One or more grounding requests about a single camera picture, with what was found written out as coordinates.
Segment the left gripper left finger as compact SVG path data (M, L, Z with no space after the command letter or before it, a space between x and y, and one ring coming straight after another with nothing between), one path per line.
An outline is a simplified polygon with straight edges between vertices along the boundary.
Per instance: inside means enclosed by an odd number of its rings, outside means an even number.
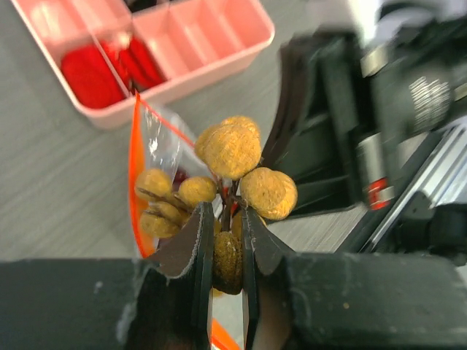
M210 349L214 214L200 203L145 276L150 349Z

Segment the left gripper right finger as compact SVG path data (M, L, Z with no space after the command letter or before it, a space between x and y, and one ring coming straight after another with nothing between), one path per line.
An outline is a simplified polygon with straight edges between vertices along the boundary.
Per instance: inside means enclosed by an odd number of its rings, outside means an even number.
M290 335L284 258L292 249L242 210L243 328L245 349L282 349Z

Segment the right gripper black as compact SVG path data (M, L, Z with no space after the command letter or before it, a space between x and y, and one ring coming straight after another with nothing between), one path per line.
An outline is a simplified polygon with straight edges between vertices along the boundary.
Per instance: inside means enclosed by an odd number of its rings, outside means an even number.
M348 210L363 198L352 86L359 51L349 28L295 35L280 47L279 104L262 157L296 183L292 218Z

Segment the purple grape bunch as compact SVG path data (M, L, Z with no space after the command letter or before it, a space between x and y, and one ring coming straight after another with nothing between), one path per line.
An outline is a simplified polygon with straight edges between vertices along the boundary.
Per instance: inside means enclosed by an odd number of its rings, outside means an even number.
M175 175L174 175L174 183L180 184L188 178L188 174L182 168L178 168Z

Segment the clear zip bag orange zipper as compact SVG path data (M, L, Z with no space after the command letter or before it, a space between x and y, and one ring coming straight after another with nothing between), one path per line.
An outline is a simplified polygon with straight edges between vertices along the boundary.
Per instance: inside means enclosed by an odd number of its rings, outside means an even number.
M212 318L212 299L242 288L240 231L230 227L231 192L215 173L174 186L182 154L193 150L175 116L136 99L128 199L142 263L130 349L236 348Z

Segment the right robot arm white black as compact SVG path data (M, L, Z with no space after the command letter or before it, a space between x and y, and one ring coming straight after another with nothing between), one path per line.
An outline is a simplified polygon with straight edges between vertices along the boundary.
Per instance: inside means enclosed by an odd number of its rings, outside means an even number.
M296 183L290 217L364 217L349 252L466 256L466 3L313 1L322 23L279 49L265 166Z

